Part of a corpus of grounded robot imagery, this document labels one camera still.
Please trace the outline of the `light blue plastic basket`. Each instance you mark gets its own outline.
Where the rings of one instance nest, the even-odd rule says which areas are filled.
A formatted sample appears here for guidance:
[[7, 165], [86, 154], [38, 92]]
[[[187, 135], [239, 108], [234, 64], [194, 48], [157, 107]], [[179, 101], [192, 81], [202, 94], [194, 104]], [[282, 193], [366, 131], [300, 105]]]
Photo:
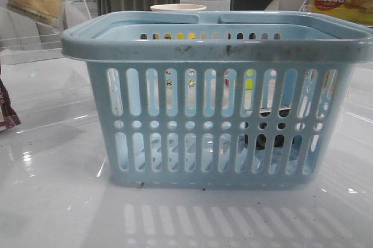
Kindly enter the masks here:
[[371, 28], [307, 12], [113, 12], [65, 30], [61, 44], [86, 62], [112, 175], [143, 185], [309, 183], [354, 65], [372, 61]]

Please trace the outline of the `red snack bag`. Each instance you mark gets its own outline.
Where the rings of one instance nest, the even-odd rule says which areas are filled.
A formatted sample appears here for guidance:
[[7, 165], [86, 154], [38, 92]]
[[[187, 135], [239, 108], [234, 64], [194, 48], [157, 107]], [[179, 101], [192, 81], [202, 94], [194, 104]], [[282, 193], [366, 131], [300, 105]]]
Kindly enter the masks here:
[[21, 121], [11, 107], [10, 96], [1, 81], [1, 132], [21, 124]]

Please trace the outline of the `clear acrylic display shelf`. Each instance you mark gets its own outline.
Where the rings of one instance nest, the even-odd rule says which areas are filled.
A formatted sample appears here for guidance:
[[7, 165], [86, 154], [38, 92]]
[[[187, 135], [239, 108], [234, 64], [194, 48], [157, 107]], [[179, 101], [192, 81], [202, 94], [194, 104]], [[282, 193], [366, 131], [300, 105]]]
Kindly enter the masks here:
[[60, 58], [63, 31], [90, 18], [85, 0], [63, 0], [61, 15], [54, 25], [14, 12], [1, 0], [1, 64]]

